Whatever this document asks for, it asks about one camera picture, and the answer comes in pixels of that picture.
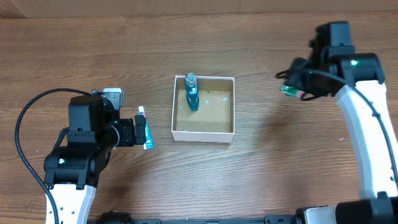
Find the green object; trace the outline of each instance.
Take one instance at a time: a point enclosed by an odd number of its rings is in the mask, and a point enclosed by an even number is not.
[[[351,65],[353,65],[353,66],[355,66],[355,65],[358,64],[358,61],[357,61],[357,60],[351,60],[350,62],[351,62]]]
[[[280,87],[280,90],[282,90],[287,96],[295,96],[301,98],[304,95],[303,91],[298,90],[292,86],[282,85]]]

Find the toothpaste tube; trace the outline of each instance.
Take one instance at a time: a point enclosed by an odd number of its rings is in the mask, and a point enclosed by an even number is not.
[[[144,144],[144,150],[146,149],[153,149],[155,148],[155,144],[154,144],[154,140],[152,139],[152,135],[150,134],[150,129],[149,129],[149,125],[148,125],[148,120],[147,120],[147,116],[145,114],[145,110],[143,106],[139,106],[138,107],[138,114],[139,115],[144,115],[145,120],[146,120],[146,124],[145,124],[145,136],[147,138],[147,141]]]

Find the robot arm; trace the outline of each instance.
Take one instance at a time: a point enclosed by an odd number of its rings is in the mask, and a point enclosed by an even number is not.
[[[301,208],[293,220],[306,224],[391,223],[398,209],[394,174],[398,145],[378,57],[355,53],[347,22],[318,27],[317,37],[310,46],[313,52],[308,60],[296,58],[289,70],[278,73],[277,78],[285,79],[282,91],[303,101],[335,97],[346,118],[358,161],[361,200],[339,203],[336,207]],[[313,96],[304,98],[307,93]]]
[[[111,150],[144,144],[145,118],[120,119],[124,94],[120,88],[93,90],[76,96],[69,104],[69,125],[60,133],[53,151],[44,162],[44,182],[50,189],[63,224],[86,224],[100,173],[107,166]],[[64,136],[68,145],[60,146]],[[47,196],[46,224],[54,223],[53,207]]]
[[[386,101],[386,86],[377,80],[360,81],[356,88],[373,102],[387,129],[394,155],[398,155],[397,139],[392,128]],[[397,196],[390,155],[380,125],[367,104],[350,87],[344,86],[335,96],[343,111],[358,162],[359,196],[377,198],[379,192]]]

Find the white box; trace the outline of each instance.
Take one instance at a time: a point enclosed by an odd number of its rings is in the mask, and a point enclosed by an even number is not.
[[[191,111],[185,76],[174,83],[172,134],[175,141],[231,142],[235,134],[235,79],[197,77],[199,110]]]

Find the small bottle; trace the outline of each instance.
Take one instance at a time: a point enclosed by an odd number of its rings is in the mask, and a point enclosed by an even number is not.
[[[187,91],[187,102],[189,108],[192,111],[198,111],[199,90],[197,76],[194,73],[188,73],[185,77],[185,90]]]

